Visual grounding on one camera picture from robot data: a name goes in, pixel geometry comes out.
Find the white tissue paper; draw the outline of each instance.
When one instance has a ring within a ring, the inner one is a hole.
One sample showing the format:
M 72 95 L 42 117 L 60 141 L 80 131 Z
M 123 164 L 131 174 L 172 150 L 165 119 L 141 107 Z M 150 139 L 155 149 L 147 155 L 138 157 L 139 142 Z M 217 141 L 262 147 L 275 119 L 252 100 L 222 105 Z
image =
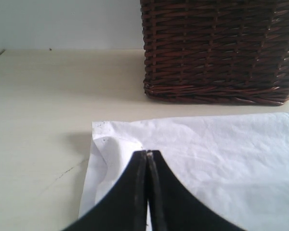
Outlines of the white tissue paper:
M 134 151 L 160 150 L 182 184 L 228 221 L 249 231 L 289 231 L 289 113 L 92 127 L 80 217 L 111 189 Z

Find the brown wicker basket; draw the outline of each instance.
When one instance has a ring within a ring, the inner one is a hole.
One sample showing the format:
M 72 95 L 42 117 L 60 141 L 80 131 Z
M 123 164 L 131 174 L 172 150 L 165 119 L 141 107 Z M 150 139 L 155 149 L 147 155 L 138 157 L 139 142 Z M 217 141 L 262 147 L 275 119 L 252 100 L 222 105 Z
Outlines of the brown wicker basket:
M 289 100 L 289 0 L 140 0 L 153 99 Z

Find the black object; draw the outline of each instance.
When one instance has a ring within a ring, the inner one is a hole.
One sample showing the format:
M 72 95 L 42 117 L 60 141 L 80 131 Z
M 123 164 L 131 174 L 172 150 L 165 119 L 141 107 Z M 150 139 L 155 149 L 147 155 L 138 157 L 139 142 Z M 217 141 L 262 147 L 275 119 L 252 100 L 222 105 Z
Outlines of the black object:
M 140 151 L 104 199 L 65 231 L 145 231 L 147 201 L 153 231 L 243 230 L 196 199 L 159 151 Z

